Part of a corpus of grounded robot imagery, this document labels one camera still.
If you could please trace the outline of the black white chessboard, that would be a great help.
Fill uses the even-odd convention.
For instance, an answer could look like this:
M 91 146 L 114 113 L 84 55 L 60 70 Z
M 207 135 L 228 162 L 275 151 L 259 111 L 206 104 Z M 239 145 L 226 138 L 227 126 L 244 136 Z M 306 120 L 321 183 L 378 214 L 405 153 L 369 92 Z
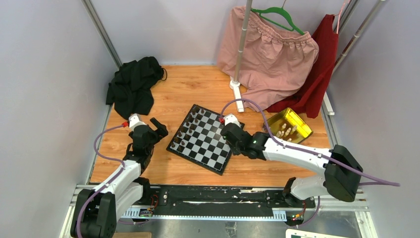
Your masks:
M 221 136 L 223 124 L 219 121 L 220 114 L 194 104 L 184 118 L 180 127 L 171 139 L 166 150 L 179 157 L 182 157 L 194 164 L 197 164 L 218 175 L 222 175 L 232 151 Z

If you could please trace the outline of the yellow metal tray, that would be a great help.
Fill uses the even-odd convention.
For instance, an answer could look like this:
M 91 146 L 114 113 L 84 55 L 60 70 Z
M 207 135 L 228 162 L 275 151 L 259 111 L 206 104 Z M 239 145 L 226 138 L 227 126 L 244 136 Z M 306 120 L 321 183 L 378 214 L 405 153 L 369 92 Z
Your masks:
M 300 144 L 313 134 L 313 130 L 291 108 L 286 108 L 267 119 L 269 129 L 276 137 Z

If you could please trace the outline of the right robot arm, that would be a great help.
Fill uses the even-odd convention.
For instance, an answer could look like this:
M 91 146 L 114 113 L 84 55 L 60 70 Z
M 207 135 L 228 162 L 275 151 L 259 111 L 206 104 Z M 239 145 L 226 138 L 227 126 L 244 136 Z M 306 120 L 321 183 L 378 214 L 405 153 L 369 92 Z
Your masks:
M 234 123 L 225 125 L 221 136 L 234 155 L 284 162 L 315 173 L 312 177 L 292 177 L 287 181 L 282 197 L 289 207 L 322 195 L 330 195 L 344 202 L 355 201 L 363 169 L 344 146 L 336 145 L 333 149 L 313 148 L 277 137 L 271 138 L 265 132 L 250 135 Z

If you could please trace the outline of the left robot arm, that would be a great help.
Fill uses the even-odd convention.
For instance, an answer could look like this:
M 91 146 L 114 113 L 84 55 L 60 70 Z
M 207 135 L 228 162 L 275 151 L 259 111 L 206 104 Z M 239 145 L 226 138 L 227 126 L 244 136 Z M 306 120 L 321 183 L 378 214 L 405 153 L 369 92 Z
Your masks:
M 152 198 L 150 182 L 141 177 L 151 161 L 155 144 L 168 136 L 166 126 L 157 119 L 152 129 L 133 114 L 120 127 L 129 127 L 132 143 L 119 167 L 101 184 L 83 189 L 76 199 L 70 228 L 73 238 L 111 238 L 122 215 L 135 202 L 148 204 Z

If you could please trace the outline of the black cloth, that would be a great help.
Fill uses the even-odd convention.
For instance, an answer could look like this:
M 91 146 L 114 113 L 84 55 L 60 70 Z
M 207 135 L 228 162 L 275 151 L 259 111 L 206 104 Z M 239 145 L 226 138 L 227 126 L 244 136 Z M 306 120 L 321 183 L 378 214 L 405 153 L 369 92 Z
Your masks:
M 108 84 L 105 103 L 128 120 L 132 114 L 148 115 L 154 105 L 151 88 L 167 79 L 167 71 L 155 57 L 124 63 Z

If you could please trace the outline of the white clothes rack stand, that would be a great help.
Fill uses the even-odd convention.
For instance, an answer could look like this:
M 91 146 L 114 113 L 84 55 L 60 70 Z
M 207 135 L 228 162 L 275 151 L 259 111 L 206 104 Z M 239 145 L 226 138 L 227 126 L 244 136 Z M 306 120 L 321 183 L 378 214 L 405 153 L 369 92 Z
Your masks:
M 233 91 L 237 112 L 239 112 L 239 113 L 243 113 L 245 111 L 243 101 L 241 101 L 242 96 L 241 96 L 241 92 L 240 92 L 241 84 L 239 82 L 239 73 L 240 73 L 240 68 L 241 68 L 241 63 L 242 63 L 242 55 L 243 55 L 243 50 L 244 50 L 244 45 L 245 45 L 245 39 L 246 39 L 246 33 L 247 33 L 247 28 L 248 28 L 250 12 L 251 12 L 251 8 L 252 8 L 252 2 L 253 2 L 253 0 L 247 0 L 247 3 L 246 3 L 244 19 L 243 19 L 243 23 L 242 23 L 242 27 L 241 27 L 241 36 L 240 36 L 240 41 L 239 41 L 238 55 L 237 55 L 237 60 L 236 60 L 236 65 L 235 65 L 235 72 L 234 72 L 234 76 L 230 77 L 230 83 L 229 83 L 229 87 Z

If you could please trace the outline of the red garment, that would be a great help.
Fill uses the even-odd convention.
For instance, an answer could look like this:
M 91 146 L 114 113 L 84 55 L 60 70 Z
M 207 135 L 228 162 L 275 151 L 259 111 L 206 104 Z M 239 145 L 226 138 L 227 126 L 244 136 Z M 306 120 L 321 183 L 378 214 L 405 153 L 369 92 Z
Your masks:
M 318 116 L 335 66 L 338 49 L 339 36 L 333 31 L 334 20 L 335 15 L 327 14 L 313 34 L 319 46 L 318 59 L 302 88 L 294 95 L 268 107 L 267 112 L 278 113 L 285 108 L 291 108 L 298 114 L 305 113 L 308 118 L 314 119 Z

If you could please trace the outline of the pink shorts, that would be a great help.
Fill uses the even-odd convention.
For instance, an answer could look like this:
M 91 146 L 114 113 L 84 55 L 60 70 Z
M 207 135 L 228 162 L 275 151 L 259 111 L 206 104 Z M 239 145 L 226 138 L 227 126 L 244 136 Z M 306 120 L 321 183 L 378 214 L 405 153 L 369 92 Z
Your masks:
M 279 29 L 251 12 L 238 76 L 247 89 L 241 95 L 246 99 L 244 107 L 265 110 L 298 92 L 318 53 L 319 46 L 309 32 L 301 35 Z

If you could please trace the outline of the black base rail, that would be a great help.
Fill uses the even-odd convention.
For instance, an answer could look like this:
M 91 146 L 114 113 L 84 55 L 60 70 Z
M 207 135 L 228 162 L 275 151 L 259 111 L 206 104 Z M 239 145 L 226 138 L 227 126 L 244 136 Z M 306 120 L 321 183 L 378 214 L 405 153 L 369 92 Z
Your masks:
M 228 221 L 287 221 L 316 207 L 313 198 L 289 205 L 280 187 L 152 185 L 148 200 L 136 202 L 123 218 Z

